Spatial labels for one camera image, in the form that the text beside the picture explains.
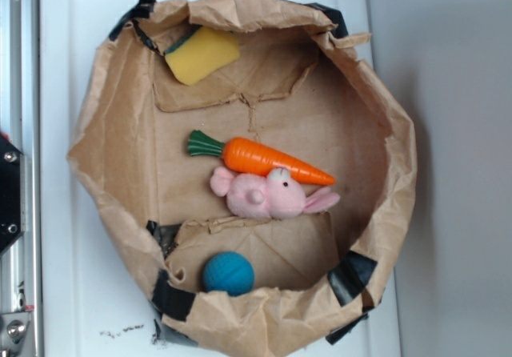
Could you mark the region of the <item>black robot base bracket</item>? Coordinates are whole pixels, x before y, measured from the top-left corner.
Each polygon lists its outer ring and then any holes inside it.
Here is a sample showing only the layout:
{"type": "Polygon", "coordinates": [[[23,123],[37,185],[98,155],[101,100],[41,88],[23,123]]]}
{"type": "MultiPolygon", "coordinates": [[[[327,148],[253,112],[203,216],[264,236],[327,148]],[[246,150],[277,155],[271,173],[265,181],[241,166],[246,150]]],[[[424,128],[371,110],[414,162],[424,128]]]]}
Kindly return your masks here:
{"type": "Polygon", "coordinates": [[[1,256],[22,235],[22,152],[1,133],[1,256]]]}

